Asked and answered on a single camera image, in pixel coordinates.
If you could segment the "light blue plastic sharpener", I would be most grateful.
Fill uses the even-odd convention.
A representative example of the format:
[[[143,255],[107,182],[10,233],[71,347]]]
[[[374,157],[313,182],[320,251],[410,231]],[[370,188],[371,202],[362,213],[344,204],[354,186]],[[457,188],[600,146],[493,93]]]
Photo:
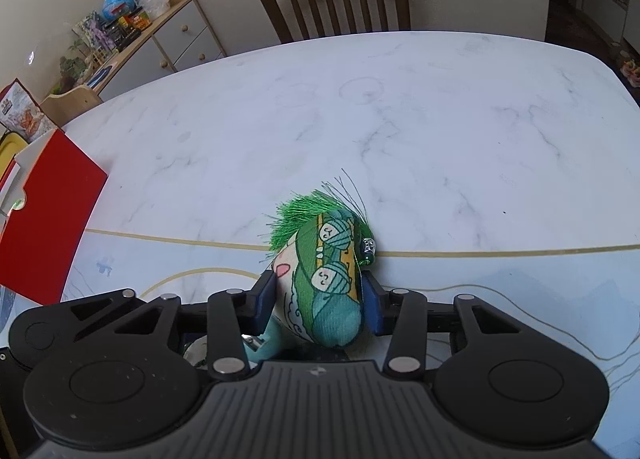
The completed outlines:
[[[285,347],[282,330],[280,323],[271,317],[262,335],[242,335],[248,361],[258,364],[277,356]]]

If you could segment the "green tasseled fabric sachet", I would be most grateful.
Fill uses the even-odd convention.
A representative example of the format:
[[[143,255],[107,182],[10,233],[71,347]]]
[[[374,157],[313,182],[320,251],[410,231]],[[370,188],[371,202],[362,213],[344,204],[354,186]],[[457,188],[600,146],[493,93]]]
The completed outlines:
[[[376,260],[376,241],[348,173],[278,205],[269,247],[277,276],[274,321],[327,349],[356,340],[364,317],[362,272]]]

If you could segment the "red and white cardboard box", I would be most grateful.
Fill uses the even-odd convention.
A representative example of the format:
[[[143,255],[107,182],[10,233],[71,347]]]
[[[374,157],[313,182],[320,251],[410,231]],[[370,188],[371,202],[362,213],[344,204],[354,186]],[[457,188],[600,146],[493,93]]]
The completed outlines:
[[[43,305],[61,300],[107,173],[63,131],[46,141],[21,186],[25,203],[1,233],[1,285]]]

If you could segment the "wooden side cabinet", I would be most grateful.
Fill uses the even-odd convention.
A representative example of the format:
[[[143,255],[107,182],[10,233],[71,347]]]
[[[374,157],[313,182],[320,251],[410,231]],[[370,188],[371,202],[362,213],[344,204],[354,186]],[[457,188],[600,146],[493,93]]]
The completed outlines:
[[[81,84],[61,95],[50,94],[41,109],[63,127],[116,96],[226,55],[198,0],[169,0],[166,13],[101,66],[117,65],[116,74],[105,86],[90,89]]]

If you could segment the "blue round mouse pad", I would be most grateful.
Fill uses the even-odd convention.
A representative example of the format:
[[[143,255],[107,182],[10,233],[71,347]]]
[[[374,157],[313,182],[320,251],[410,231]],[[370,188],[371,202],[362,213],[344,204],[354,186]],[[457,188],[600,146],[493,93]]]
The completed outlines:
[[[113,78],[117,72],[117,65],[111,64],[101,67],[86,83],[86,86],[90,89],[102,88],[105,84]]]

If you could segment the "yellow tissue box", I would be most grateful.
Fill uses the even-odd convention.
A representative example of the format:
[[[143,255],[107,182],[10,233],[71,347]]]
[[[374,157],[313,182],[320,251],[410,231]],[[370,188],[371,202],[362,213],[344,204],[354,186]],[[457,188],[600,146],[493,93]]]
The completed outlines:
[[[20,175],[21,166],[17,162],[17,155],[28,146],[28,143],[17,133],[8,133],[3,136],[0,149],[1,181],[0,199],[5,201],[9,196],[11,187],[17,176]]]

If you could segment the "dark glass jar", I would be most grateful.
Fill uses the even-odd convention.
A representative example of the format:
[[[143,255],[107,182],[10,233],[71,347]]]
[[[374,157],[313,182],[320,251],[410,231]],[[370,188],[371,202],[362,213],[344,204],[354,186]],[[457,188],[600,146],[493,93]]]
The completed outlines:
[[[106,24],[104,26],[104,32],[111,42],[113,42],[115,48],[120,51],[126,39],[126,31],[122,29],[120,23],[114,20],[114,22]]]

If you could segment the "orange labelled jar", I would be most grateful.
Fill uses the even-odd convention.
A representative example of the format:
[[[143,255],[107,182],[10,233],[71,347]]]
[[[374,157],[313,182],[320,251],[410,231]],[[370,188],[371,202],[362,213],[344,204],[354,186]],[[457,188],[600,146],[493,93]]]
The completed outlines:
[[[143,31],[151,25],[151,19],[143,8],[136,8],[128,17],[134,29]]]

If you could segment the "snack bag with red print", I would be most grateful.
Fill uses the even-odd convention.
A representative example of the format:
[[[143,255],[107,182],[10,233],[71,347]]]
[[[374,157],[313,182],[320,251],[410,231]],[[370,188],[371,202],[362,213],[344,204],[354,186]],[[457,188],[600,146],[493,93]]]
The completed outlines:
[[[27,143],[56,129],[55,123],[18,79],[1,91],[0,120],[3,127],[17,133]]]

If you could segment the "blue globe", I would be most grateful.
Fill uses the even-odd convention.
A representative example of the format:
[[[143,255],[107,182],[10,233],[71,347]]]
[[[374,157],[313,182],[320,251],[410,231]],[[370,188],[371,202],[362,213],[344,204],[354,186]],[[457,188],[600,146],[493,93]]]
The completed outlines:
[[[102,15],[107,23],[133,12],[137,8],[136,0],[104,0]]]

